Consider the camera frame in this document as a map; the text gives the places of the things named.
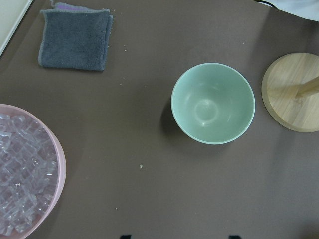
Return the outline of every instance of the gray towel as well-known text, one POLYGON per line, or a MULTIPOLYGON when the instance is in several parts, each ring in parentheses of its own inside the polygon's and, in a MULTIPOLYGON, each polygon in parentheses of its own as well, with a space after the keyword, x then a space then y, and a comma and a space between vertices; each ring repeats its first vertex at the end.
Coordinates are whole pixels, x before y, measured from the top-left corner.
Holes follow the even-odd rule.
POLYGON ((45 27, 40 66, 103 71, 113 23, 109 9, 92 10, 57 3, 41 10, 45 27))

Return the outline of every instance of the round wooden base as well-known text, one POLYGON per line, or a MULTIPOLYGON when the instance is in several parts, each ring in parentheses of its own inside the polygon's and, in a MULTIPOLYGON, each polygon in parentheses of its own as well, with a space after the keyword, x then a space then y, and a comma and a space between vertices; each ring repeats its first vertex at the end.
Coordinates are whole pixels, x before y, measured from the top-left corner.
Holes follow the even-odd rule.
POLYGON ((300 95, 300 88, 319 76, 319 57, 308 53, 285 55, 267 69, 262 97, 270 115, 298 132, 319 130, 319 93, 300 95))

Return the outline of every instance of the pink bowl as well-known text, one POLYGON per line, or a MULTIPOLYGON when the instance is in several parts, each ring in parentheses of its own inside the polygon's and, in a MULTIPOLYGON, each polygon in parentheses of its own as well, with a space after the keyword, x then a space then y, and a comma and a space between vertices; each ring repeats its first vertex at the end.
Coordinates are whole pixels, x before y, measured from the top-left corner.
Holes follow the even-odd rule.
POLYGON ((14 115, 24 115, 24 116, 29 116, 35 119, 37 122, 39 122, 43 128, 46 130, 48 135, 50 136, 50 139, 52 140, 52 143, 54 145, 55 151, 56 151, 56 156, 57 156, 57 162, 58 162, 58 178, 57 178, 57 183, 56 183, 56 188, 55 192, 53 195, 53 199, 50 203, 49 208, 45 212, 43 216, 38 216, 34 222, 32 227, 29 230, 26 230, 23 233, 18 233, 17 231, 13 231, 10 236, 0 236, 0 239, 24 239, 28 235, 30 235, 43 221, 44 219, 49 215, 49 213, 52 211, 54 208, 55 204, 57 203, 59 197, 61 196, 64 183, 65 183, 65 177, 66 177, 66 161, 65 161, 65 155, 62 149, 62 146, 56 136, 53 134, 53 132, 43 123, 41 122, 37 117, 29 113, 28 111, 25 111, 21 108, 15 107, 15 106, 10 106, 10 105, 3 105, 0 104, 0 113, 1 114, 6 114, 9 116, 14 116, 14 115))

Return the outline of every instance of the green bowl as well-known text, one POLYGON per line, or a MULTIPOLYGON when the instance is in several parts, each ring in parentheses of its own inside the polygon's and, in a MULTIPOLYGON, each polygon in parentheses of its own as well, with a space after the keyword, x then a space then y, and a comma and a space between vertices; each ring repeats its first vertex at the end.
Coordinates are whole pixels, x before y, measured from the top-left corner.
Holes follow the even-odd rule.
POLYGON ((187 70, 176 82, 171 109, 178 126, 191 138, 223 144, 241 136, 255 113, 254 93, 233 68, 205 63, 187 70))

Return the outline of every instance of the brown table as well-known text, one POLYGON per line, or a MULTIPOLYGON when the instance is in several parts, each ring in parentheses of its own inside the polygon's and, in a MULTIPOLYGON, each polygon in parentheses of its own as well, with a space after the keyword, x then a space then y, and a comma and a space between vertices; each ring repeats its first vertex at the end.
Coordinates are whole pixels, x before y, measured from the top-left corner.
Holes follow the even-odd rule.
POLYGON ((0 58, 0 103, 40 118, 67 160, 62 196, 30 239, 319 237, 319 132, 282 127, 261 98, 277 58, 319 55, 318 22, 250 0, 65 2, 114 15, 103 73, 38 65, 44 0, 0 58), (194 141, 172 117, 176 80, 204 62, 254 91, 253 122, 232 143, 194 141))

